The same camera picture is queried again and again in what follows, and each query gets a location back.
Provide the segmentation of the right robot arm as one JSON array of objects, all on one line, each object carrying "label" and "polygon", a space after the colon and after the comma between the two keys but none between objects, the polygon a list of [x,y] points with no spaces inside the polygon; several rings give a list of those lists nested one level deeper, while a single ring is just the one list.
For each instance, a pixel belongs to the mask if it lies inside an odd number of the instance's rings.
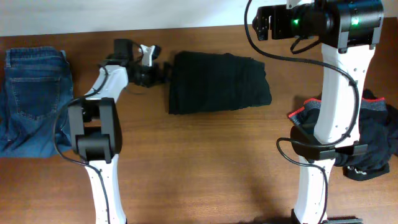
[{"label": "right robot arm", "polygon": [[312,134],[290,143],[300,167],[292,223],[328,223],[328,179],[340,155],[366,152],[359,141],[359,109],[366,72],[380,41],[380,0],[287,1],[262,6],[245,28],[259,40],[317,37],[322,45],[323,89]]}]

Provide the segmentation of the black trousers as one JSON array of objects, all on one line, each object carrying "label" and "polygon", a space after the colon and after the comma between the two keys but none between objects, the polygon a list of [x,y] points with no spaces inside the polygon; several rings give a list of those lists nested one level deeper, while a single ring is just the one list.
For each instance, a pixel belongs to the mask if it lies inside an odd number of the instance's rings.
[{"label": "black trousers", "polygon": [[183,51],[172,67],[169,113],[193,114],[270,105],[265,64],[232,54]]}]

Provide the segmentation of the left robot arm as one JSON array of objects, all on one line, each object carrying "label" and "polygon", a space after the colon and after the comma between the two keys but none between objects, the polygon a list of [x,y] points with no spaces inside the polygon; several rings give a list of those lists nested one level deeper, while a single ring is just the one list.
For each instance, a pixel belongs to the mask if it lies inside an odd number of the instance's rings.
[{"label": "left robot arm", "polygon": [[91,90],[67,110],[72,149],[90,179],[95,222],[126,224],[118,180],[123,136],[116,103],[128,85],[150,88],[165,78],[155,62],[160,46],[130,39],[116,39],[113,46],[113,52],[99,64]]}]

